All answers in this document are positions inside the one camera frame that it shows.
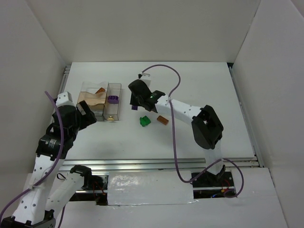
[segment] purple block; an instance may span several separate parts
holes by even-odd
[[[119,97],[118,96],[108,96],[108,102],[110,104],[118,104],[119,103]]]

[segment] white wall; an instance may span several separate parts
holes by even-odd
[[[287,223],[303,227],[304,18],[290,0],[261,1],[233,73]]]
[[[260,0],[27,0],[68,63],[234,62]]]
[[[292,0],[294,5],[297,7],[299,12],[304,16],[304,1],[303,0]]]
[[[64,64],[24,0],[0,1],[0,209],[22,190]]]

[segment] brown block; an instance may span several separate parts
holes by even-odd
[[[159,122],[161,122],[162,124],[164,124],[164,125],[167,125],[168,122],[169,122],[169,120],[167,120],[166,118],[162,117],[161,115],[159,117],[157,117],[157,120]]]
[[[101,93],[101,92],[104,92],[104,91],[105,91],[105,89],[101,87],[100,89],[97,90],[97,92],[95,94],[98,94],[98,93]]]

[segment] wire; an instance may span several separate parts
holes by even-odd
[[[66,207],[64,206],[64,207],[62,208],[61,217],[60,217],[60,221],[59,221],[59,224],[58,224],[58,227],[57,227],[57,228],[60,228],[60,227],[61,227],[61,223],[62,223],[62,220],[63,220],[63,216],[64,216],[64,214],[65,214],[65,209],[66,209]]]
[[[105,195],[105,192],[104,192],[103,188],[100,187],[100,185],[99,185],[96,181],[95,181],[95,183],[96,183],[96,185],[100,188],[100,190],[103,192],[103,195]]]
[[[61,180],[61,181],[64,181],[66,179],[66,177],[62,174],[62,173],[57,173],[56,175],[57,179]]]
[[[207,166],[202,172],[200,172],[198,175],[196,175],[194,178],[192,178],[192,179],[190,179],[190,180],[184,180],[184,179],[182,178],[181,173],[180,173],[180,170],[179,170],[178,160],[177,160],[176,136],[175,136],[175,121],[174,121],[174,109],[173,109],[173,104],[172,104],[172,101],[171,101],[171,94],[179,87],[179,85],[180,85],[180,83],[181,83],[181,76],[180,76],[180,74],[177,72],[177,70],[175,70],[175,69],[172,68],[171,66],[168,66],[168,65],[165,65],[165,64],[156,64],[156,65],[152,65],[152,66],[150,66],[150,67],[144,69],[144,70],[142,71],[142,73],[144,73],[144,72],[147,71],[148,69],[151,69],[152,67],[162,67],[162,66],[163,66],[163,67],[166,67],[166,68],[169,68],[169,69],[171,69],[171,70],[173,70],[173,71],[177,74],[177,76],[178,76],[178,78],[179,78],[179,81],[178,81],[177,85],[169,92],[169,95],[168,95],[168,97],[169,97],[168,100],[169,100],[170,109],[171,109],[171,117],[172,117],[172,140],[173,140],[174,163],[175,163],[175,169],[176,169],[177,175],[178,175],[178,177],[180,178],[180,180],[181,180],[182,182],[184,182],[184,183],[191,183],[191,182],[193,182],[195,179],[197,179],[198,177],[200,177],[204,172],[206,172],[206,171],[207,171],[209,168],[211,168],[213,165],[215,165],[215,164],[219,163],[220,161],[222,161],[222,159],[216,160],[215,162],[213,162],[212,164],[210,164],[209,166]],[[238,192],[236,195],[232,196],[232,197],[226,196],[226,193],[227,193],[227,192],[230,192],[230,191],[234,191],[234,190],[231,189],[231,190],[227,190],[227,191],[224,192],[224,196],[225,196],[225,197],[227,197],[227,198],[234,198],[234,197],[237,197],[237,196],[242,192],[242,190],[243,190],[243,188],[244,188],[244,176],[243,176],[243,173],[242,173],[241,169],[240,169],[233,161],[231,161],[230,159],[227,159],[227,158],[223,158],[223,160],[226,160],[226,161],[232,163],[232,164],[237,168],[237,170],[239,171],[239,173],[241,174],[242,185],[241,185],[241,188],[240,188],[239,192]]]
[[[228,186],[227,186],[227,189],[229,189],[229,187],[230,187],[230,183],[229,183],[229,181],[228,180],[226,180],[226,179],[224,179],[224,181],[228,184]]]
[[[94,183],[93,183],[93,196],[94,196],[94,200],[96,201],[96,195],[95,195],[95,186],[94,186]]]
[[[45,94],[47,95],[47,97],[49,98],[50,102],[52,103],[53,107],[55,108],[55,111],[57,113],[57,117],[58,117],[58,121],[59,121],[59,126],[60,126],[60,147],[59,147],[59,152],[58,152],[58,155],[56,157],[56,160],[52,166],[52,168],[46,173],[46,175],[44,177],[42,177],[40,180],[38,180],[35,184],[34,184],[34,187],[35,186],[38,186],[40,185],[49,175],[50,173],[55,169],[56,165],[58,164],[59,162],[59,159],[61,157],[61,153],[62,153],[62,150],[63,150],[63,144],[64,144],[64,131],[63,131],[63,124],[62,124],[62,119],[61,119],[61,115],[60,115],[60,112],[59,112],[59,109],[58,107],[56,106],[56,103],[54,101],[54,99],[51,97],[51,95],[45,91]],[[3,210],[1,211],[0,213],[0,223],[2,222],[2,217],[5,213],[5,211],[10,207],[10,205],[12,205],[15,201],[17,201],[19,198],[21,198],[22,196],[24,196],[25,194],[29,193],[31,191],[31,189],[26,189],[24,190],[22,193],[20,193],[19,195],[17,195],[15,198],[13,198],[4,208]]]

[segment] black cable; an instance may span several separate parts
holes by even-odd
[[[60,228],[60,227],[61,227],[61,223],[62,223],[62,220],[63,220],[63,216],[64,216],[64,214],[65,214],[65,209],[66,209],[66,207],[64,206],[64,207],[62,208],[61,217],[60,217],[59,225],[58,225],[57,228]]]
[[[62,173],[57,173],[56,175],[57,179],[61,180],[61,181],[64,181],[66,179],[66,177],[62,174]]]

